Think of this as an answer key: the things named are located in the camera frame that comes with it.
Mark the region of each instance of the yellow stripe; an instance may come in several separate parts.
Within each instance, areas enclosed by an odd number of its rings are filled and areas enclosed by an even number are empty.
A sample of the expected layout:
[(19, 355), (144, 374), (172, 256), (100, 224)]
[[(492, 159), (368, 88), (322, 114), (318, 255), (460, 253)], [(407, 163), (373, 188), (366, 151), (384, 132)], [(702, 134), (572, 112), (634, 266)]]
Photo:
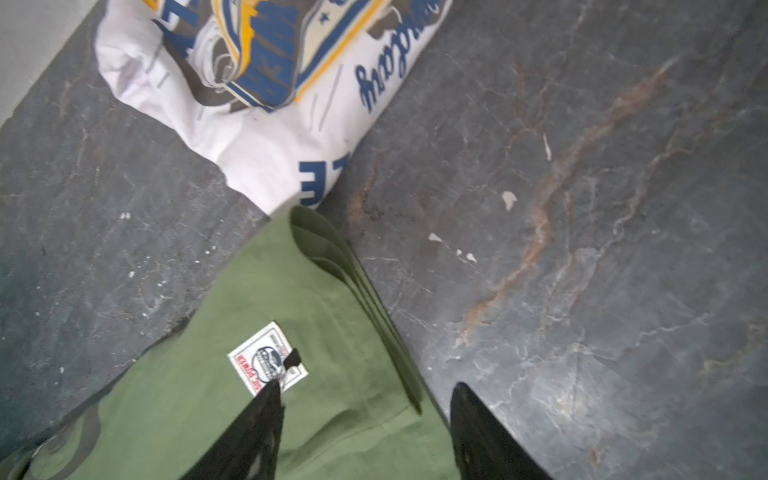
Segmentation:
[(344, 38), (344, 40), (339, 44), (339, 46), (333, 51), (333, 53), (326, 59), (326, 61), (323, 63), (323, 66), (320, 67), (313, 75), (312, 77), (306, 81), (304, 86), (301, 87), (301, 90), (299, 93), (296, 94), (296, 103), (299, 103), (301, 101), (302, 95), (306, 93), (307, 90), (312, 87), (312, 85), (317, 81), (320, 76), (325, 73), (326, 70), (333, 64), (334, 61), (344, 52), (344, 50), (349, 47), (349, 44), (352, 43), (352, 40), (355, 39), (355, 37), (360, 33), (360, 31), (365, 28), (368, 23), (370, 22), (371, 18), (379, 11), (379, 8), (382, 6), (382, 4), (386, 0), (374, 0), (373, 5), (370, 6), (366, 14), (360, 19), (359, 22), (355, 24), (354, 27), (352, 27), (352, 30), (349, 31), (347, 36)]
[(149, 5), (149, 8), (155, 10), (156, 12), (160, 13), (160, 0), (144, 0), (144, 3)]
[(243, 0), (240, 5), (240, 44), (243, 46), (243, 60), (240, 62), (235, 78), (239, 78), (250, 63), (250, 48), (253, 40), (253, 27), (250, 26), (250, 19), (259, 14), (256, 11), (256, 5), (260, 2), (261, 0)]

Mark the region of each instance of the printed logo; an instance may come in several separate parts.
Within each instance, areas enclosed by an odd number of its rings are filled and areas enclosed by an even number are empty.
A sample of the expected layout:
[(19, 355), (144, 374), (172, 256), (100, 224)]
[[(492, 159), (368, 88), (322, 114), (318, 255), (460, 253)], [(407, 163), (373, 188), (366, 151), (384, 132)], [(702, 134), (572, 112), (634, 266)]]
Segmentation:
[(271, 380), (280, 381), (285, 392), (309, 373), (304, 365), (287, 371), (283, 366), (293, 348), (277, 323), (272, 322), (232, 350), (227, 357), (248, 390), (256, 396)]

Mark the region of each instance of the gray marble surface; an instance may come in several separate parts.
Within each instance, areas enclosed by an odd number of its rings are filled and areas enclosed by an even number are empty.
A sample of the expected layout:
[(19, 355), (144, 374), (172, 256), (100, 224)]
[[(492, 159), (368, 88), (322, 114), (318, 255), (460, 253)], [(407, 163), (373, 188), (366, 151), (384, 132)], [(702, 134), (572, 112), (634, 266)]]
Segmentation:
[[(320, 208), (437, 400), (557, 479), (768, 478), (768, 5), (460, 6)], [(267, 221), (112, 98), (100, 8), (0, 131), (5, 452)]]

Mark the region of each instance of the graphic print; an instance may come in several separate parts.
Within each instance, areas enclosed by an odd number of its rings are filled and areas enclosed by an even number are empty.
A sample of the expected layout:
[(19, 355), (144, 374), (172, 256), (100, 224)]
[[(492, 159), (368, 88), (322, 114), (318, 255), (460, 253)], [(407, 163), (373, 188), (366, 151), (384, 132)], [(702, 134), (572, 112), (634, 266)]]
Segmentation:
[[(374, 65), (371, 68), (357, 65), (353, 69), (360, 100), (369, 113), (373, 111), (379, 96), (386, 89), (386, 82), (395, 71), (398, 78), (406, 76), (412, 41), (419, 40), (425, 27), (437, 23), (445, 11), (445, 3), (446, 0), (389, 0), (377, 12), (367, 33), (381, 40), (387, 32), (392, 32), (389, 41), (384, 42), (380, 54), (372, 56)], [(347, 154), (330, 165), (325, 161), (299, 162), (300, 173), (313, 175), (312, 180), (301, 182), (301, 191), (310, 192), (312, 196), (302, 198), (300, 203), (306, 207), (319, 204), (325, 195), (326, 178), (336, 170), (343, 169), (349, 163), (349, 156)]]
[(202, 105), (289, 104), (382, 0), (144, 0)]

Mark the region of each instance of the olive green cloth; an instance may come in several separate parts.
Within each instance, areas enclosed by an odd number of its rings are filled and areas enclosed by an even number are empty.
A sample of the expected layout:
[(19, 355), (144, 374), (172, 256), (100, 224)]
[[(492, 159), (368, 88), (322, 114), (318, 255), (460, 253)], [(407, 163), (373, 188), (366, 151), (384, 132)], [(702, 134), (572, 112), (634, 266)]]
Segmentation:
[(272, 321), (309, 372), (283, 394), (278, 480), (458, 478), (445, 420), (362, 267), (326, 220), (294, 207), (25, 479), (177, 480), (253, 398), (227, 354)]

